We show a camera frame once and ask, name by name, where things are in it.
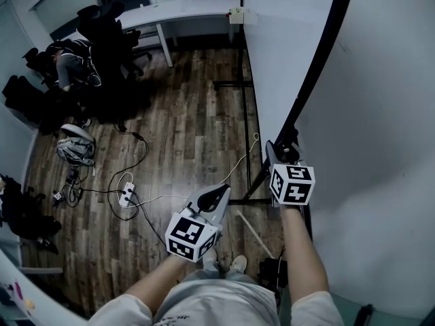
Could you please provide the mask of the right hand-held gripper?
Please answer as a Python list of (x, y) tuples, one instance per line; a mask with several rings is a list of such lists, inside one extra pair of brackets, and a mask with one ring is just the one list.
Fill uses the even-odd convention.
[(266, 142), (266, 159), (272, 168), (270, 190), (275, 200), (284, 205), (308, 205), (315, 186), (313, 167), (307, 165), (304, 151), (296, 144), (290, 147), (290, 164), (278, 164), (274, 144)]

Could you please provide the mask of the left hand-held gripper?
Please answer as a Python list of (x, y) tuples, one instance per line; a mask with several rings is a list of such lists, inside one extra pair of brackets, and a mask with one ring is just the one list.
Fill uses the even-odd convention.
[(184, 209), (175, 213), (165, 233), (170, 254), (197, 262), (212, 249), (222, 231), (230, 200), (230, 186), (210, 185), (192, 193)]

